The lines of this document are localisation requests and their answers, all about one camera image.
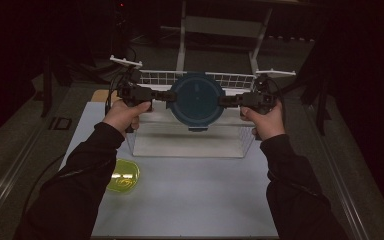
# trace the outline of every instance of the black controller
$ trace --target black controller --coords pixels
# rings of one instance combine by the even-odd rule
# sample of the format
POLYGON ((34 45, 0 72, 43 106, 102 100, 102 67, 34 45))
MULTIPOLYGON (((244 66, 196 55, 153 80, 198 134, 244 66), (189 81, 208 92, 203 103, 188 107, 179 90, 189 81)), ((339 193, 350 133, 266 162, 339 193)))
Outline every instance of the black controller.
MULTIPOLYGON (((255 80, 256 90, 236 94, 235 96, 224 96, 219 98, 219 105, 223 107, 249 107, 252 110, 267 114, 276 106, 277 96, 270 93, 268 81, 260 77, 255 80)), ((258 133, 255 135, 255 140, 262 140, 258 133)))
MULTIPOLYGON (((151 102, 148 112, 152 111, 152 100, 160 100, 165 102, 176 101, 176 93, 172 91, 156 91, 149 87, 142 87, 136 84, 125 84, 118 88, 117 96, 123 99, 128 107, 137 106, 143 102, 151 102)), ((132 133, 133 128, 129 126, 126 133, 132 133)))

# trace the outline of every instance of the black cable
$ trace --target black cable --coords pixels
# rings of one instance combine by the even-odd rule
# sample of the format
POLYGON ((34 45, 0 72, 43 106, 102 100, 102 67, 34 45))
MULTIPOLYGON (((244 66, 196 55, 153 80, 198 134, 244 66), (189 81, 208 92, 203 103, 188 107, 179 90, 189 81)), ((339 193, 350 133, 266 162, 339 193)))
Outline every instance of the black cable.
POLYGON ((133 52, 133 61, 132 62, 136 62, 136 51, 130 46, 127 46, 127 48, 129 48, 133 52))
POLYGON ((37 177, 37 179, 35 180, 35 182, 33 183, 33 186, 31 187, 28 195, 27 195, 27 198, 26 198, 26 201, 24 202, 24 206, 23 206, 23 211, 21 213, 21 216, 24 216, 26 214, 26 211, 27 211, 27 206, 29 205, 29 201, 30 201, 30 197, 33 193, 33 190, 35 189, 37 183, 39 182, 39 180, 43 177, 43 175, 45 174, 46 171, 48 171, 48 169, 54 165, 56 162, 58 162, 61 158, 63 158, 65 156, 65 153, 62 154, 61 156, 57 157, 56 159, 54 159, 52 162, 50 162, 48 164, 48 166, 46 166, 46 168, 40 173, 40 175, 37 177))
POLYGON ((273 83, 273 85, 277 89, 276 93, 278 95, 278 98, 279 98, 280 102, 282 103, 282 121, 283 121, 283 126, 285 126, 285 124, 286 124, 286 106, 285 106, 285 99, 283 97, 282 90, 280 89, 279 85, 277 85, 277 83, 273 79, 267 78, 265 81, 273 83))
MULTIPOLYGON (((108 111, 111 109, 111 95, 115 91, 115 89, 114 89, 115 79, 120 74, 121 70, 123 70, 123 68, 121 68, 120 70, 118 70, 115 73, 114 77, 111 79, 110 84, 108 86, 108 96, 107 96, 107 99, 105 101, 105 115, 107 115, 108 111)), ((118 84, 122 78, 124 78, 124 73, 123 73, 123 76, 120 78, 120 80, 117 82, 117 84, 115 86, 118 86, 118 84)))
POLYGON ((269 178, 272 178, 274 181, 278 181, 280 183, 282 183, 283 185, 286 185, 288 187, 291 187, 291 188, 294 188, 300 192, 304 192, 312 197, 315 197, 317 198, 318 200, 320 200, 321 202, 323 202, 324 204, 326 204, 326 206, 328 206, 330 208, 330 202, 329 202, 329 199, 327 199, 322 193, 318 193, 316 191, 313 191, 311 188, 309 187, 306 187, 304 185, 301 185, 301 184, 298 184, 298 183, 295 183, 295 182, 292 182, 292 181, 289 181, 289 180, 286 180, 286 179, 283 179, 283 178, 280 178, 278 176, 276 176, 272 171, 269 170, 269 178))
POLYGON ((69 179, 69 178, 72 178, 72 177, 77 177, 79 175, 82 175, 82 174, 85 174, 85 173, 89 173, 91 171, 95 171, 97 169, 100 169, 100 168, 103 168, 103 167, 106 167, 108 164, 110 164, 114 159, 107 159, 107 161, 104 161, 104 162, 97 162, 97 163, 94 163, 94 164, 91 164, 89 166, 85 166, 83 168, 75 168, 75 169, 72 169, 71 171, 60 171, 58 172, 57 174, 55 174, 54 177, 52 177, 51 179, 49 179, 47 182, 45 182, 41 188, 41 191, 45 190, 46 188, 52 186, 53 184, 61 181, 61 180, 65 180, 65 179, 69 179))

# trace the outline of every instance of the white surface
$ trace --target white surface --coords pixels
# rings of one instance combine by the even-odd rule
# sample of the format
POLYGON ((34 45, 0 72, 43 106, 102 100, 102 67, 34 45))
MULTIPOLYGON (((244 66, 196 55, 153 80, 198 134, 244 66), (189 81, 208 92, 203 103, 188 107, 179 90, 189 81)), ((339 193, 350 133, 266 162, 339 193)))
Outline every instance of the white surface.
MULTIPOLYGON (((103 116, 103 103, 88 103, 67 151, 86 140, 103 116)), ((245 158, 133 157, 127 142, 117 157, 134 160, 140 179, 128 194, 105 193, 92 236, 277 237, 259 142, 245 158)))

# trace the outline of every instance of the yellow dish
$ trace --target yellow dish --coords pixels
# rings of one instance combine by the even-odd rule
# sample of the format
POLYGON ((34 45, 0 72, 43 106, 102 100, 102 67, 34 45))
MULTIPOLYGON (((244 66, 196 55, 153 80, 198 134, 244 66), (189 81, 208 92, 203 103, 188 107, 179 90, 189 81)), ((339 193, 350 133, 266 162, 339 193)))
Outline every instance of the yellow dish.
POLYGON ((117 159, 107 189, 127 193, 135 187, 139 179, 139 173, 139 167, 135 162, 125 159, 117 159))

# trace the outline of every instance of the wire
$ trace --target wire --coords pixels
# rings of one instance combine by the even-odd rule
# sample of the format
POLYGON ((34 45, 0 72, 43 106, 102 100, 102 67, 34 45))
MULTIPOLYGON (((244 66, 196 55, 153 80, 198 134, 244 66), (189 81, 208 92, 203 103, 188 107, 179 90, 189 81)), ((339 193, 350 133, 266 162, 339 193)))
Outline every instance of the wire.
MULTIPOLYGON (((164 40, 166 38, 169 38, 171 36, 174 36, 174 35, 177 35, 177 34, 180 34, 180 29, 179 30, 176 30, 172 33, 168 33, 167 35, 164 35, 162 37, 160 37, 158 40, 164 40)), ((146 39, 146 35, 145 34, 142 34, 142 35, 139 35, 137 37, 134 37, 130 40, 131 43, 134 43, 134 44, 138 44, 138 45, 151 45, 153 44, 154 42, 149 40, 149 39, 146 39)))
POLYGON ((107 96, 107 99, 105 101, 105 115, 107 115, 107 113, 111 109, 111 103, 112 103, 111 95, 118 88, 118 86, 120 86, 120 83, 126 78, 126 76, 129 76, 129 80, 130 80, 130 77, 132 75, 132 71, 134 70, 134 68, 129 67, 126 70, 126 72, 122 73, 121 77, 117 81, 117 84, 114 84, 117 76, 120 75, 120 71, 123 69, 124 68, 121 68, 120 70, 118 70, 117 73, 114 75, 114 77, 111 79, 110 85, 108 87, 108 96, 107 96))
POLYGON ((295 183, 295 182, 292 182, 290 180, 286 180, 286 179, 283 179, 283 178, 280 178, 278 176, 276 176, 272 171, 269 170, 268 172, 268 175, 269 175, 269 178, 273 178, 275 181, 278 181, 288 187, 291 187, 291 188, 294 188, 298 191, 301 191, 301 192, 304 192, 310 196, 313 196, 317 199, 319 199, 321 202, 323 202, 324 204, 326 204, 326 206, 330 207, 330 202, 329 202, 329 199, 327 199, 322 193, 318 193, 314 190, 312 190, 311 188, 309 187, 306 187, 306 186, 303 186, 301 184, 298 184, 298 183, 295 183))
POLYGON ((66 153, 63 153, 61 156, 55 158, 52 162, 50 162, 48 164, 48 166, 46 166, 46 168, 40 173, 40 175, 36 178, 35 182, 33 183, 33 186, 31 187, 28 195, 27 195, 27 198, 26 198, 26 201, 24 202, 24 206, 23 206, 23 211, 21 213, 21 216, 24 216, 26 214, 26 211, 27 211, 27 206, 29 205, 29 201, 30 201, 30 197, 33 193, 33 190, 36 188, 36 185, 37 183, 39 182, 39 180, 43 177, 43 175, 45 174, 46 171, 48 171, 48 169, 53 166, 56 162, 58 162, 58 160, 60 160, 61 158, 63 158, 65 156, 66 153))
POLYGON ((279 98, 280 102, 282 103, 282 122, 283 122, 283 126, 285 126, 285 124, 286 124, 286 106, 285 106, 285 98, 283 97, 282 90, 280 89, 279 85, 277 85, 277 83, 273 79, 267 78, 265 81, 273 83, 273 85, 277 89, 277 95, 279 96, 278 98, 279 98))
POLYGON ((136 62, 136 51, 132 48, 132 47, 130 47, 130 46, 127 46, 127 48, 129 48, 130 50, 132 50, 132 52, 133 52, 133 62, 136 62))

